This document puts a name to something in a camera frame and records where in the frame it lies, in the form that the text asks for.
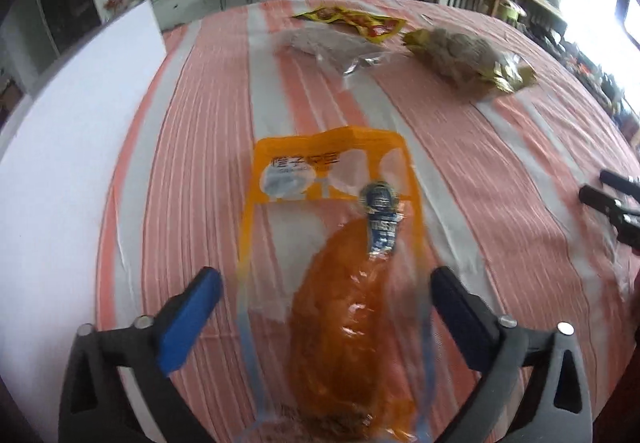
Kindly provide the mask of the orange chicken leg packet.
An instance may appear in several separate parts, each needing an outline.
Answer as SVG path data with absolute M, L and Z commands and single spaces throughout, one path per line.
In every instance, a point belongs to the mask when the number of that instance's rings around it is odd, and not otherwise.
M 344 126 L 254 149 L 238 330 L 244 442 L 426 442 L 432 259 L 405 140 Z

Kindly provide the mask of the red flower vase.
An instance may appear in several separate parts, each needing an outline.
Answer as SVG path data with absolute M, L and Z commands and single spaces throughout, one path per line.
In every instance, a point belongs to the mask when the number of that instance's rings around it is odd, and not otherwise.
M 125 0 L 105 0 L 103 9 L 106 13 L 106 19 L 111 20 L 117 16 L 125 7 Z

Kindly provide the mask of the yellow red snack packet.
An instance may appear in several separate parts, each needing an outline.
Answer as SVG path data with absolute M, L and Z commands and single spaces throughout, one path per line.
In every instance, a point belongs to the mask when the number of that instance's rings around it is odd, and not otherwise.
M 339 24 L 354 28 L 360 36 L 371 43 L 380 44 L 401 32 L 407 21 L 386 15 L 375 15 L 362 10 L 351 10 L 342 6 L 318 6 L 313 10 L 294 15 L 322 24 Z

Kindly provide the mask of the white cardboard box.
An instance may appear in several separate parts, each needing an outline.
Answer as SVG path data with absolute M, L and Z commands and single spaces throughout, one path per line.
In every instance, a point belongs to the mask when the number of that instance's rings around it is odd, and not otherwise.
M 165 56 L 151 4 L 127 10 L 58 68 L 2 152 L 1 377 L 17 397 L 58 389 L 94 314 L 107 189 Z

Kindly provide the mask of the striped pink white tablecloth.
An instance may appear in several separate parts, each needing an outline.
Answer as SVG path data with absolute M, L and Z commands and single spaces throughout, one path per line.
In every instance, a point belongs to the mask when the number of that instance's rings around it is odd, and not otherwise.
M 390 40 L 381 65 L 343 78 L 292 38 L 333 34 L 303 20 L 311 0 L 237 7 L 163 33 L 164 61 L 115 166 L 103 219 L 96 319 L 155 314 L 202 267 L 224 296 L 175 385 L 221 442 L 291 434 L 288 311 L 314 254 L 361 220 L 360 189 L 382 178 L 405 221 L 388 283 L 390 385 L 440 432 L 468 397 L 469 371 L 441 322 L 420 343 L 419 289 L 445 264 L 497 313 L 530 328 L 569 322 L 591 407 L 602 411 L 634 351 L 638 260 L 578 200 L 603 169 L 637 175 L 613 120 L 556 60 L 500 21 L 411 1 L 351 10 L 484 36 L 536 80 L 513 94 L 459 88 Z

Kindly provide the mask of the green-gold snack bag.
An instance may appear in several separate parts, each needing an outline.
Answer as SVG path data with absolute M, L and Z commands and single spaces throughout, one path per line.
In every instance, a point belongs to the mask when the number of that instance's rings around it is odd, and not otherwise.
M 524 58 L 478 34 L 445 27 L 420 28 L 405 33 L 402 43 L 460 90 L 478 97 L 513 94 L 537 82 L 534 68 Z

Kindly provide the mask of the dark grey snack bag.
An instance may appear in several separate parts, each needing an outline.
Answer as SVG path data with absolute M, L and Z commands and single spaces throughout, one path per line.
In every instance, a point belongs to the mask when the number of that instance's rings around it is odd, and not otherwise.
M 320 27 L 285 30 L 278 44 L 288 53 L 313 58 L 316 67 L 342 90 L 353 88 L 373 68 L 388 64 L 395 53 L 387 47 L 343 31 Z

